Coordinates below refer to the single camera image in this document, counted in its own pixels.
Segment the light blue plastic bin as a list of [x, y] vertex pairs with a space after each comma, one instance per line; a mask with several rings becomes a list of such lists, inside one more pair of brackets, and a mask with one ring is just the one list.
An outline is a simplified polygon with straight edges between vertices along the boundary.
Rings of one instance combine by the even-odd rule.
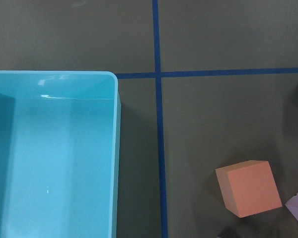
[[0, 70], [0, 238], [114, 238], [120, 121], [111, 72]]

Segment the orange foam block left side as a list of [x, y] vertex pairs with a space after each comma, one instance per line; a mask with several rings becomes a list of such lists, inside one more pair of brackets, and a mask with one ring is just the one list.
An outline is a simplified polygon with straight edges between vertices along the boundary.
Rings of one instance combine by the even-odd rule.
[[239, 218], [282, 207], [268, 161], [249, 160], [215, 169], [224, 205]]

